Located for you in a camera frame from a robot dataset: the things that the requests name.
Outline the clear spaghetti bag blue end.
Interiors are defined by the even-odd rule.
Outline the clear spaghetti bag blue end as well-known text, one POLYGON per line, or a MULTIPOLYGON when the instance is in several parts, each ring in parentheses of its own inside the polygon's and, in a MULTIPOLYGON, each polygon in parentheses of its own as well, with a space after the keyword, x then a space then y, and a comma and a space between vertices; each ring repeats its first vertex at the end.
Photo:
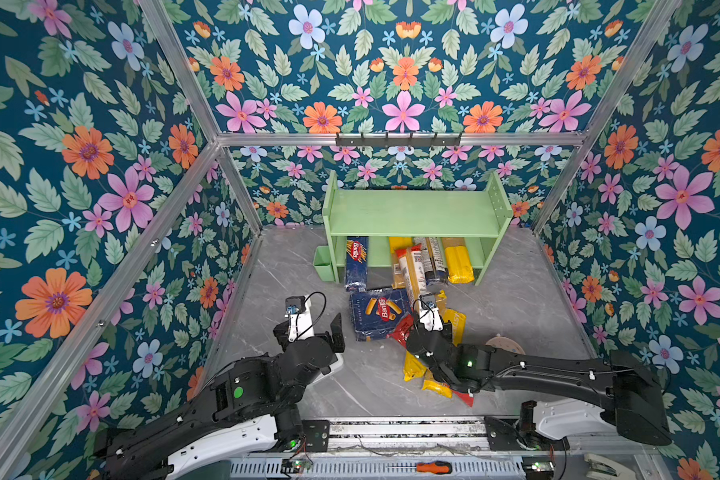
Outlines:
POLYGON ((448 273, 439 239, 436 237, 415 237, 420 246, 422 265, 427 287, 434 289, 447 283, 448 273))

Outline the red spaghetti bag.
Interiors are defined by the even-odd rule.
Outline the red spaghetti bag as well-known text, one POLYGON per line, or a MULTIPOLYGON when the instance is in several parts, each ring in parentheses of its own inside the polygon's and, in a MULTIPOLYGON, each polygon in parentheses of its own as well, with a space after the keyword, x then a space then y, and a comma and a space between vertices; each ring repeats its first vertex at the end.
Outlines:
MULTIPOLYGON (((405 318, 403 318, 401 320, 401 322, 398 324, 395 331, 393 333, 391 333, 389 335, 389 337, 394 339, 395 341, 397 341, 401 346, 405 347, 406 343, 407 343, 407 338, 412 330, 412 326, 413 326, 413 317, 411 315, 407 315, 405 318)), ((469 394, 459 393, 459 392, 452 390, 452 397, 453 396, 456 396, 457 398, 459 398, 468 407, 472 407, 474 405, 474 398, 471 397, 469 394)))

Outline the red-ended spaghetti bag white label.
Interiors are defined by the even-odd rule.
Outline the red-ended spaghetti bag white label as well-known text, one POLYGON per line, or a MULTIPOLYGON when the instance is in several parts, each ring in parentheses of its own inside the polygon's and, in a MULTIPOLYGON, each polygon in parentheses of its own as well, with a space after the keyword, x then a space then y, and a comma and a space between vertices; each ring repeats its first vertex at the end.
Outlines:
POLYGON ((414 303, 422 294, 427 293, 420 246, 399 249, 395 254, 406 281, 409 300, 414 303))

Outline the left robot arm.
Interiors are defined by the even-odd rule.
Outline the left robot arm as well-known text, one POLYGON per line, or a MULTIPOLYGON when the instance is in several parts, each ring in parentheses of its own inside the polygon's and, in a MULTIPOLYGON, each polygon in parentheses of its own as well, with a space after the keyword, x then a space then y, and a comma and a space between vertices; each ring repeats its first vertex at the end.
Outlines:
POLYGON ((245 357, 190 400, 136 429, 97 436, 105 479, 173 479, 235 453, 303 449, 298 404, 345 350, 342 319, 275 355, 245 357))

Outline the yellow Pasta Time bag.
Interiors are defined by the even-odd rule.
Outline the yellow Pasta Time bag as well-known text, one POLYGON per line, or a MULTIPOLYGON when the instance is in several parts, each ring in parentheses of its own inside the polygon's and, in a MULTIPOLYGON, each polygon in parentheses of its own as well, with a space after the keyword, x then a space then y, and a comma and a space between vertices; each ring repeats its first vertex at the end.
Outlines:
POLYGON ((452 390, 446 384, 436 381, 432 372, 410 353, 405 355, 403 375, 406 382, 422 379, 423 391, 431 391, 448 399, 452 398, 452 390))
POLYGON ((452 343, 454 345, 461 344, 466 327, 466 315, 447 307, 447 296, 444 290, 436 294, 436 305, 444 326, 450 328, 452 343))

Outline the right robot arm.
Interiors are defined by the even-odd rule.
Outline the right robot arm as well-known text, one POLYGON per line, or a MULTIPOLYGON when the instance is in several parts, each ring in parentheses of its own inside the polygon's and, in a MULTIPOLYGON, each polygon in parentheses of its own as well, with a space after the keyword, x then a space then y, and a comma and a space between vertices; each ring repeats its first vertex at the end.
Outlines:
POLYGON ((442 332, 419 327, 406 335, 405 347, 457 392, 521 390, 579 400, 601 408, 601 418, 628 440, 672 443, 658 374, 628 353, 614 351, 607 361, 529 356, 489 345, 456 346, 442 332))

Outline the blue Barilla spaghetti box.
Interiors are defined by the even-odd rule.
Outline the blue Barilla spaghetti box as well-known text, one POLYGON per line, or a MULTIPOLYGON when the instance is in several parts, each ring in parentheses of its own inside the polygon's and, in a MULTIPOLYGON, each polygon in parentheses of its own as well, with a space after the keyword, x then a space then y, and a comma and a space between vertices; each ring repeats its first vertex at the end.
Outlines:
POLYGON ((368 244, 366 236, 348 237, 345 243, 345 288, 365 292, 368 281, 368 244))

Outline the yellow-banded spaghetti bag barcode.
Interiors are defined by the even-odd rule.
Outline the yellow-banded spaghetti bag barcode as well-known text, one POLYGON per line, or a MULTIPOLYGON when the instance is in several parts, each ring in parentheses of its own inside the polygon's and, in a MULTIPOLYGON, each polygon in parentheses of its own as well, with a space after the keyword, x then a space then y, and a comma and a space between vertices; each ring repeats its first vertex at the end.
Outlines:
POLYGON ((475 281, 474 269, 466 242, 460 237, 443 237, 448 281, 451 284, 469 284, 475 281))

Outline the blue Barilla rigatoni box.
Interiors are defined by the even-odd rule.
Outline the blue Barilla rigatoni box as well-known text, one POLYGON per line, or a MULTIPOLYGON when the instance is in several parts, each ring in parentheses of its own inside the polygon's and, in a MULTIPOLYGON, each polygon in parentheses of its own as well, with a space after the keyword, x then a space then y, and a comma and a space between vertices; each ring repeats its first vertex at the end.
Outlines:
POLYGON ((361 342, 385 339, 410 312, 405 289, 353 292, 349 301, 355 338, 361 342))

